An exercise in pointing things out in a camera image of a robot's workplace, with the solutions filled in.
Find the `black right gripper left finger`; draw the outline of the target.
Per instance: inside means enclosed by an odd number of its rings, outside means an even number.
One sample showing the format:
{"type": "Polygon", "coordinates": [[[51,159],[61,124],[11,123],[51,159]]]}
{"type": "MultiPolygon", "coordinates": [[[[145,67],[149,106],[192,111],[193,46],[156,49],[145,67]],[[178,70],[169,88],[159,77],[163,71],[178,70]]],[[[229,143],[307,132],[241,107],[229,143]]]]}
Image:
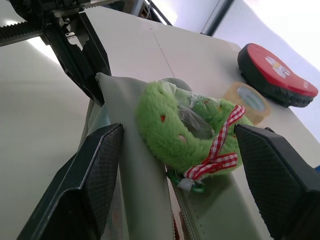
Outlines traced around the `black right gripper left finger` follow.
{"type": "Polygon", "coordinates": [[[100,240],[114,195],[123,125],[89,134],[56,173],[16,240],[100,240]]]}

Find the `red and black round device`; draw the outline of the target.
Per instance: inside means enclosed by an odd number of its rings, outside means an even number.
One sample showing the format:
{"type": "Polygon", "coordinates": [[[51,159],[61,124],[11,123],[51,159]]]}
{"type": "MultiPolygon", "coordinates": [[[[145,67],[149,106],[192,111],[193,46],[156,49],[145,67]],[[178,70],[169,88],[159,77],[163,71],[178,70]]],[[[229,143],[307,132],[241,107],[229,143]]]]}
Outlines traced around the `red and black round device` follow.
{"type": "Polygon", "coordinates": [[[239,51],[237,63],[241,76],[251,87],[285,108],[307,107],[319,93],[312,83],[255,43],[248,43],[239,51]]]}

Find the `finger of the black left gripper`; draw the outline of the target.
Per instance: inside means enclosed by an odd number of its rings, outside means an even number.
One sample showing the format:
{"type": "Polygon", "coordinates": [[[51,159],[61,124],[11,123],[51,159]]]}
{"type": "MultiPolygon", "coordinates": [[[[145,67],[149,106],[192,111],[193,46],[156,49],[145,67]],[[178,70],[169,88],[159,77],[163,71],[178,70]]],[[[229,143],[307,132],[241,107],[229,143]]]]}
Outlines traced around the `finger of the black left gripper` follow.
{"type": "MultiPolygon", "coordinates": [[[[70,29],[79,40],[80,18],[73,17],[70,29]]],[[[102,90],[96,80],[97,73],[89,64],[83,48],[71,44],[66,37],[66,27],[60,25],[58,18],[51,18],[43,25],[43,35],[51,46],[65,74],[100,107],[105,103],[102,90]]]]}
{"type": "Polygon", "coordinates": [[[111,76],[108,55],[85,12],[79,14],[79,41],[82,52],[95,73],[111,76]]]}

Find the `dark metal rack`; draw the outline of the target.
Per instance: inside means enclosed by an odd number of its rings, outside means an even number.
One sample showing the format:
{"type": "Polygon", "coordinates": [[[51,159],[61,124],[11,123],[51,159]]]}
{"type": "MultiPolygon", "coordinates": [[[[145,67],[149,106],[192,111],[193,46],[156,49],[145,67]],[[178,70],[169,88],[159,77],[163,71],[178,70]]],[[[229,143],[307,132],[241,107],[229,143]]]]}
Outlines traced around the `dark metal rack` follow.
{"type": "Polygon", "coordinates": [[[146,9],[146,19],[150,18],[153,21],[172,26],[172,23],[153,3],[153,0],[128,0],[128,2],[132,3],[129,11],[130,14],[138,17],[142,13],[143,9],[146,9]]]}

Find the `clear packing tape roll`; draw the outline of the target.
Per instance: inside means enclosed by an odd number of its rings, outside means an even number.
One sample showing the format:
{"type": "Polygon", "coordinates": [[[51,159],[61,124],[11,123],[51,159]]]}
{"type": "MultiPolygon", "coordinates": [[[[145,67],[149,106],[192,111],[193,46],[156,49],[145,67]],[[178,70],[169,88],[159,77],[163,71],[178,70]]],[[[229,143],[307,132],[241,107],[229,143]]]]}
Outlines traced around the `clear packing tape roll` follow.
{"type": "Polygon", "coordinates": [[[253,87],[235,82],[225,92],[223,99],[245,107],[245,116],[256,126],[271,113],[271,107],[267,100],[253,87]]]}

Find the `dark window frame post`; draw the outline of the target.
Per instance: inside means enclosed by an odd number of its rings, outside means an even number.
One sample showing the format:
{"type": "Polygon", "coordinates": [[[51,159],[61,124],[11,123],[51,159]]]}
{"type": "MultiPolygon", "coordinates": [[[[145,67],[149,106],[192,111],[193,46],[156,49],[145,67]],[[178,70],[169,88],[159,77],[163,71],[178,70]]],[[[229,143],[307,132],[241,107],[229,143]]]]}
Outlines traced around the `dark window frame post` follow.
{"type": "Polygon", "coordinates": [[[228,13],[235,0],[217,0],[207,21],[205,22],[201,34],[212,37],[228,13]]]}

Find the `green zip pouch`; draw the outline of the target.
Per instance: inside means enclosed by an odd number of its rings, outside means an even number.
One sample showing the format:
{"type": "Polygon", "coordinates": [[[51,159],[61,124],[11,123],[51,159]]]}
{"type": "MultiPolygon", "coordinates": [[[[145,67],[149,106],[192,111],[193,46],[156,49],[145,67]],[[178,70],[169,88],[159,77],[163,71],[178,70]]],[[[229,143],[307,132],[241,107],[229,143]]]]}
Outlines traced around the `green zip pouch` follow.
{"type": "Polygon", "coordinates": [[[119,177],[127,240],[174,240],[174,221],[181,221],[188,240],[272,240],[249,191],[243,168],[207,178],[204,193],[169,187],[165,166],[143,142],[135,108],[146,82],[96,75],[105,105],[90,103],[83,136],[105,124],[124,128],[119,177]]]}

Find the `green plush keychain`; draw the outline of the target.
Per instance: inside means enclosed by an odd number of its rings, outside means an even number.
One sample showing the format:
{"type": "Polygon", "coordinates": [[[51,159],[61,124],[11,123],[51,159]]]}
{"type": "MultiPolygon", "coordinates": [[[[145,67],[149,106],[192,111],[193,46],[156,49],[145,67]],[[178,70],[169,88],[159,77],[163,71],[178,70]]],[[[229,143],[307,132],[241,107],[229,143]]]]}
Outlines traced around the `green plush keychain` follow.
{"type": "Polygon", "coordinates": [[[148,83],[136,108],[136,123],[150,152],[179,188],[205,191],[204,179],[242,164],[234,128],[251,125],[246,109],[160,80],[148,83]]]}

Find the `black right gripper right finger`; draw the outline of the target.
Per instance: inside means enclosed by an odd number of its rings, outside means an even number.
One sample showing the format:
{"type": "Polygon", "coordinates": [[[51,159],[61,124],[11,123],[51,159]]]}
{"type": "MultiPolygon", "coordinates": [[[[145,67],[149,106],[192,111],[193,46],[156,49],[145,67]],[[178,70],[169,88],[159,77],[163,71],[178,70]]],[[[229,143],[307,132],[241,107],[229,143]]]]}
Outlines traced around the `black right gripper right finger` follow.
{"type": "Polygon", "coordinates": [[[320,240],[320,172],[268,128],[234,127],[246,180],[274,240],[320,240]]]}

